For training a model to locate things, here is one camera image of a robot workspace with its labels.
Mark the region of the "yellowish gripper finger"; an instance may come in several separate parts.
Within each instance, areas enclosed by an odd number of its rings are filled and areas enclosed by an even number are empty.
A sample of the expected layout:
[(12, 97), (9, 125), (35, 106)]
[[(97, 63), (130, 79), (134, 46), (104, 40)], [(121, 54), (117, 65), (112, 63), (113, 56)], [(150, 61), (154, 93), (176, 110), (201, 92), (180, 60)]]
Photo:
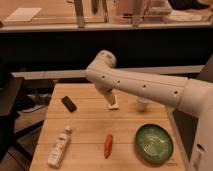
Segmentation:
[(105, 98), (110, 106), (114, 106), (116, 104), (116, 96), (113, 92), (106, 94)]

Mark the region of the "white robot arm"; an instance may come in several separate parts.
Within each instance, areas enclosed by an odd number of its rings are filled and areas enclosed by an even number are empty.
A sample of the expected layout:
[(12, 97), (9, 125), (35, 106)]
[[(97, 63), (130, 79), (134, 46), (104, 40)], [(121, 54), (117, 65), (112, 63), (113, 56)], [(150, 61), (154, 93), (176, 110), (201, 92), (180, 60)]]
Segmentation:
[(198, 119), (188, 171), (213, 171), (213, 83), (187, 77), (116, 69), (116, 57), (100, 51), (88, 65), (86, 78), (109, 105), (116, 104), (113, 89), (178, 109)]

